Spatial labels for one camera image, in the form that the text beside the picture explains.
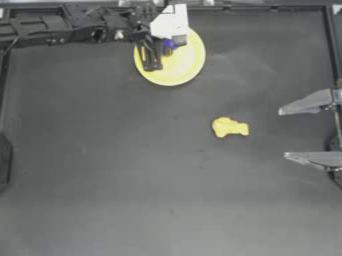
yellow toy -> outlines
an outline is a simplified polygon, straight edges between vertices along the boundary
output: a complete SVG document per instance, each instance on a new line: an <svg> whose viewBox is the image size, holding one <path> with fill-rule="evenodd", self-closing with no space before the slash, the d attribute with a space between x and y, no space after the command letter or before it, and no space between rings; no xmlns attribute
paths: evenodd
<svg viewBox="0 0 342 256"><path fill-rule="evenodd" d="M228 117L220 117L212 122L212 129L217 138L228 134L240 134L248 136L248 125L231 120Z"/></svg>

yellow object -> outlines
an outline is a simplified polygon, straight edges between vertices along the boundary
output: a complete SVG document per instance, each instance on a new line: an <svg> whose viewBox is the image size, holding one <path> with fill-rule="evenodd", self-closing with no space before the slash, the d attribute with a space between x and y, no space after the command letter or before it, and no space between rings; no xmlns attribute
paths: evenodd
<svg viewBox="0 0 342 256"><path fill-rule="evenodd" d="M133 49L133 61L148 81L163 86L175 86L188 82L197 75L205 61L205 48L199 35L189 29L187 45L176 48L171 56L161 57L161 70L144 71L137 47Z"/></svg>
<svg viewBox="0 0 342 256"><path fill-rule="evenodd" d="M216 137L223 138L227 134L240 134L247 136L248 125L231 120L228 117L220 117L212 122L212 129Z"/></svg>

blue part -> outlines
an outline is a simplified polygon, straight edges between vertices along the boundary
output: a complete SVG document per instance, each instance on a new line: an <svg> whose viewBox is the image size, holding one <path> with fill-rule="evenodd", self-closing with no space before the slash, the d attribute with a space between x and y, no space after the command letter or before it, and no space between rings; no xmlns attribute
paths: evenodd
<svg viewBox="0 0 342 256"><path fill-rule="evenodd" d="M172 49L172 50L175 50L176 49L176 46L175 46L175 43L173 43L173 40L172 39L164 39L164 47L165 48L169 48L169 49Z"/></svg>

yellow round disc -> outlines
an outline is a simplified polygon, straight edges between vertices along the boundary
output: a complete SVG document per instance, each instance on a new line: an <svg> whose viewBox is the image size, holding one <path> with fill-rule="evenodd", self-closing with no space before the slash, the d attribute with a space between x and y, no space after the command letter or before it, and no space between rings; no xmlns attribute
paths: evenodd
<svg viewBox="0 0 342 256"><path fill-rule="evenodd" d="M171 56L161 57L163 69L144 71L137 47L133 49L134 66L142 77L155 84L175 86L188 82L199 73L205 61L205 48L196 32L189 29L187 45L177 47Z"/></svg>

white part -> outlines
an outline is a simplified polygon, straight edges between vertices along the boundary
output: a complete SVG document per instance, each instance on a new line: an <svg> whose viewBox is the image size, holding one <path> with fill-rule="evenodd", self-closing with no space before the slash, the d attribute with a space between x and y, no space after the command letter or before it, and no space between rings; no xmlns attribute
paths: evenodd
<svg viewBox="0 0 342 256"><path fill-rule="evenodd" d="M130 6L130 1L129 0L118 0L118 7L128 7Z"/></svg>
<svg viewBox="0 0 342 256"><path fill-rule="evenodd" d="M164 6L164 0L153 0L155 6Z"/></svg>
<svg viewBox="0 0 342 256"><path fill-rule="evenodd" d="M114 40L121 40L124 39L124 33L121 30L117 30L116 33L114 33L114 36L113 36L113 39Z"/></svg>
<svg viewBox="0 0 342 256"><path fill-rule="evenodd" d="M332 13L336 15L340 12L342 4L332 4Z"/></svg>
<svg viewBox="0 0 342 256"><path fill-rule="evenodd" d="M187 5L168 5L149 24L151 34L159 38L172 39L172 36L187 35L188 18Z"/></svg>

